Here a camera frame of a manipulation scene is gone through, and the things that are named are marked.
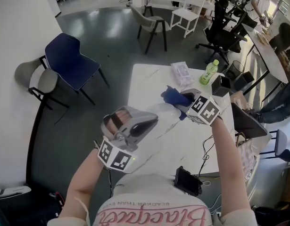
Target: forearm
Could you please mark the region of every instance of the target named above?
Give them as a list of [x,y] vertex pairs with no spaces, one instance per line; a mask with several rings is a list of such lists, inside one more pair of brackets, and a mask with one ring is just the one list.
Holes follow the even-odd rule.
[[98,158],[98,149],[93,149],[75,172],[68,190],[92,194],[103,166],[104,164]]
[[242,161],[224,122],[217,118],[212,123],[222,189],[223,215],[238,209],[249,209]]
[[66,202],[60,213],[60,218],[86,219],[86,211],[78,200],[84,203],[86,207],[89,206],[91,194],[104,166],[97,155],[98,150],[93,149],[75,172],[68,187]]

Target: person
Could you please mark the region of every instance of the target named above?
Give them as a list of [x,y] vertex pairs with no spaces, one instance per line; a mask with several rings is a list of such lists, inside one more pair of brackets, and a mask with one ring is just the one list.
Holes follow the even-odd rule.
[[243,12],[246,13],[244,18],[241,16],[242,21],[238,22],[238,25],[233,28],[235,33],[239,33],[241,36],[245,36],[247,32],[243,28],[242,24],[246,24],[252,28],[255,28],[260,22],[265,26],[265,19],[263,14],[268,18],[269,22],[272,23],[272,18],[269,17],[267,11],[270,6],[270,0],[250,0],[243,9]]
[[[118,111],[122,123],[129,115]],[[117,131],[112,121],[107,124]],[[215,141],[222,191],[222,217],[214,214],[200,199],[184,194],[173,186],[173,178],[160,175],[125,175],[96,214],[95,226],[111,225],[201,225],[257,226],[247,196],[240,154],[224,122],[216,118],[211,125]],[[103,169],[93,149],[74,174],[65,205],[58,218],[48,226],[89,226],[91,194]]]
[[272,124],[290,117],[290,82],[260,111],[250,112],[260,123]]
[[274,48],[275,53],[279,54],[290,47],[290,25],[282,23],[279,26],[279,33],[273,37],[269,44]]

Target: white t-shirt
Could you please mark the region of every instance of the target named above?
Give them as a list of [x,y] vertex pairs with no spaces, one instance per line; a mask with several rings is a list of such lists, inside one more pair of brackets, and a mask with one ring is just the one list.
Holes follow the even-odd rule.
[[[172,179],[128,174],[115,186],[114,196],[100,207],[93,225],[257,226],[257,222],[254,212],[247,209],[221,219],[214,214],[212,219],[203,201],[175,188]],[[90,223],[89,219],[56,218],[48,226],[90,226]]]
[[[254,10],[252,4],[252,1],[249,1],[245,7],[244,7],[244,11],[246,11],[248,13],[248,16],[255,20],[256,22],[259,22],[259,15],[256,13],[256,11]],[[263,14],[265,11],[268,10],[269,5],[270,5],[270,0],[256,0],[257,2],[257,7],[260,11],[261,14]]]

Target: dark gray floor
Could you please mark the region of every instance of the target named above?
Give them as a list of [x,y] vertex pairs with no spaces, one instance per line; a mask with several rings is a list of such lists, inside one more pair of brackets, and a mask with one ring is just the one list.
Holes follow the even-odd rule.
[[[154,9],[154,12],[168,22],[171,19],[169,10]],[[139,27],[129,9],[84,11],[61,16],[57,20],[63,32],[80,38],[81,52],[101,64],[111,86],[108,89],[98,73],[84,86],[86,93],[97,104],[93,106],[82,94],[76,94],[59,80],[53,96],[70,105],[70,108],[57,124],[66,112],[65,108],[50,102],[54,110],[45,109],[43,113],[34,146],[32,179],[65,197],[74,172],[92,150],[93,140],[101,134],[99,125],[103,116],[127,104],[134,64],[170,65],[185,61],[189,68],[205,69],[204,61],[212,52],[205,48],[194,49],[196,43],[207,42],[202,32],[207,21],[202,19],[195,32],[186,39],[183,38],[184,30],[178,27],[169,31],[167,52],[164,52],[162,36],[155,36],[146,56],[143,53],[149,34],[143,31],[140,39],[136,39]],[[229,58],[231,61],[231,57],[238,59],[240,56],[232,53]],[[220,59],[219,70],[221,65],[224,62]],[[122,175],[113,171],[113,184]],[[203,187],[201,199],[210,207],[220,194],[219,180]],[[108,175],[103,171],[91,202],[92,220],[109,193]]]

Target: bottle cap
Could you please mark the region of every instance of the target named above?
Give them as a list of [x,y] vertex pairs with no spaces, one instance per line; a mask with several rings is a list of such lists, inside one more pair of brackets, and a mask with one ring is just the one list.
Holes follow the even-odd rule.
[[215,60],[213,61],[213,64],[216,65],[216,66],[218,66],[218,65],[219,65],[219,61],[218,61],[217,59],[215,59]]

